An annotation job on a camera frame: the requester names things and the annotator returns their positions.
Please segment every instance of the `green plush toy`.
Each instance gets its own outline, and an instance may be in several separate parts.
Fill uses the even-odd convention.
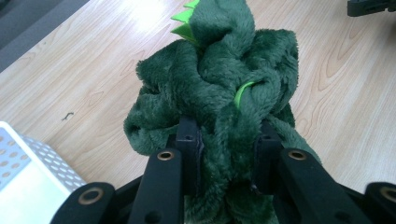
[[[253,144],[263,119],[283,147],[318,156],[294,130],[297,88],[293,32],[255,31],[244,0],[201,0],[174,17],[178,40],[136,68],[143,81],[124,131],[137,152],[164,148],[179,119],[197,120],[205,144],[203,193],[185,197],[188,223],[277,223],[272,198],[250,190]]]

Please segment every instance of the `fuzzy fabric fold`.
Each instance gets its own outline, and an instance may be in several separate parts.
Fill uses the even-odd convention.
[[[136,67],[143,87],[124,123],[135,151],[150,155],[195,118],[205,144],[202,195],[185,197],[188,223],[277,223],[270,196],[249,188],[253,144],[266,119],[284,147],[318,156],[294,130],[295,34],[255,31],[244,0],[201,0],[189,25],[196,44],[178,40]],[[235,95],[245,84],[240,98]]]

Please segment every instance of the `wood grain surface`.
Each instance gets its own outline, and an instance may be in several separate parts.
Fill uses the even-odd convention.
[[[119,188],[142,175],[147,158],[122,130],[141,87],[135,65],[179,38],[169,18],[186,2],[91,0],[0,74],[0,120],[87,182]],[[347,0],[247,3],[257,29],[297,34],[292,109],[327,171],[358,191],[396,183],[396,13],[349,18]]]

